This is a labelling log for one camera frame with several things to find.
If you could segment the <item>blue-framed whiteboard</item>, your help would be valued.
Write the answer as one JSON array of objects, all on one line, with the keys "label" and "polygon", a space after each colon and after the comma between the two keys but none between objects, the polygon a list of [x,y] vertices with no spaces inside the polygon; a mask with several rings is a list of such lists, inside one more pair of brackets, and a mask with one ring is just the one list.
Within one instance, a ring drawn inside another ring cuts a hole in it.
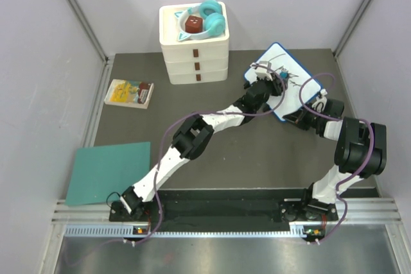
[{"label": "blue-framed whiteboard", "polygon": [[[293,57],[280,43],[274,42],[271,46],[257,59],[254,63],[269,66],[273,71],[280,74],[288,73],[288,86],[285,91],[285,97],[282,104],[273,111],[276,117],[285,122],[283,116],[296,112],[302,107],[299,100],[300,87],[306,80],[309,80],[312,75],[309,73],[296,59]],[[244,74],[244,79],[249,83],[257,81],[255,69],[250,65]],[[304,103],[311,101],[323,89],[322,85],[315,79],[311,79],[302,90],[302,100]],[[271,96],[267,101],[267,105],[274,108],[280,101],[280,96]]]}]

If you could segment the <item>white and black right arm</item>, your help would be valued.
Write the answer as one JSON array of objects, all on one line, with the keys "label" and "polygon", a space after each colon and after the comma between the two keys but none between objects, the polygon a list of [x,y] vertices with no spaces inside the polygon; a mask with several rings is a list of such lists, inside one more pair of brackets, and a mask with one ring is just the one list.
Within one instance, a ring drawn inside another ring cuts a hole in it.
[{"label": "white and black right arm", "polygon": [[284,117],[301,130],[313,128],[320,137],[337,142],[333,167],[304,190],[297,206],[299,214],[308,220],[331,217],[339,194],[381,174],[387,163],[387,127],[343,117],[343,111],[342,101],[320,98]]}]

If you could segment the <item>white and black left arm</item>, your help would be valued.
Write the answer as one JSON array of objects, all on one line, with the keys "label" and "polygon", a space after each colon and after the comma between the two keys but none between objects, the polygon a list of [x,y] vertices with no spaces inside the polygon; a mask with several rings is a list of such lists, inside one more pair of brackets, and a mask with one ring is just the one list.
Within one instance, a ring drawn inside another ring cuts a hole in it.
[{"label": "white and black left arm", "polygon": [[184,164],[203,154],[212,136],[222,130],[244,125],[255,117],[265,116],[273,110],[263,108],[272,96],[280,97],[276,107],[285,98],[288,88],[287,73],[258,73],[257,80],[247,86],[246,93],[224,110],[192,113],[179,121],[167,152],[163,152],[165,138],[161,139],[158,163],[138,182],[119,195],[110,206],[109,220],[113,222],[137,221],[145,215],[145,204],[160,201],[158,189]]}]

